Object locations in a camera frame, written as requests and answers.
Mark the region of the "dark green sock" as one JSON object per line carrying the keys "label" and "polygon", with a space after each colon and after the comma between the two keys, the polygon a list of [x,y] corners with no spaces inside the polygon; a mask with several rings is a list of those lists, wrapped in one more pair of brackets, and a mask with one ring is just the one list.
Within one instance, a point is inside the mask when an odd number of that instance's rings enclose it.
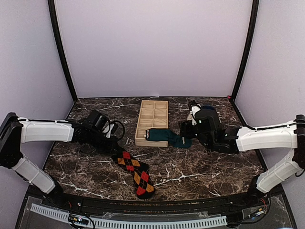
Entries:
{"label": "dark green sock", "polygon": [[192,140],[174,133],[170,129],[151,128],[145,131],[145,139],[151,142],[166,141],[177,148],[190,148]]}

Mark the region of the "black red yellow argyle sock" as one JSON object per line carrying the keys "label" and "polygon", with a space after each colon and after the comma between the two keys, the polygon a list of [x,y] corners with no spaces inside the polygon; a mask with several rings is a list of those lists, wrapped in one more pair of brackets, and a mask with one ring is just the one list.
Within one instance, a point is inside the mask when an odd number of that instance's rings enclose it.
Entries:
{"label": "black red yellow argyle sock", "polygon": [[112,155],[112,160],[133,178],[136,196],[139,199],[149,199],[155,193],[152,179],[149,175],[149,166],[133,157],[127,151]]}

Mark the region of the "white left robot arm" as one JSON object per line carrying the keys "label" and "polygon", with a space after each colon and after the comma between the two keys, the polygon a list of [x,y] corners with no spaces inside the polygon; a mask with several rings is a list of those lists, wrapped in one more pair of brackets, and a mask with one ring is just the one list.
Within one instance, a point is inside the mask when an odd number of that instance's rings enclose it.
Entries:
{"label": "white left robot arm", "polygon": [[89,144],[111,151],[119,138],[116,123],[94,110],[79,121],[40,120],[10,112],[0,125],[0,165],[13,170],[29,184],[48,195],[57,208],[67,204],[58,182],[41,168],[55,142]]}

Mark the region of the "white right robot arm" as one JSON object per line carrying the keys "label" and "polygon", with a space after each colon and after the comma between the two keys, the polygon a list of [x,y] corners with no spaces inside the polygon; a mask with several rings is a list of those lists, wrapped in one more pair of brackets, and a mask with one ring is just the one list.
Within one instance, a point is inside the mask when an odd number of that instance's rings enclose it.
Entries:
{"label": "white right robot arm", "polygon": [[224,129],[213,107],[195,104],[190,119],[181,123],[183,138],[196,138],[211,152],[237,154],[249,150],[288,148],[288,154],[266,172],[254,177],[243,203],[253,207],[278,184],[305,168],[305,117],[263,127],[241,126]]}

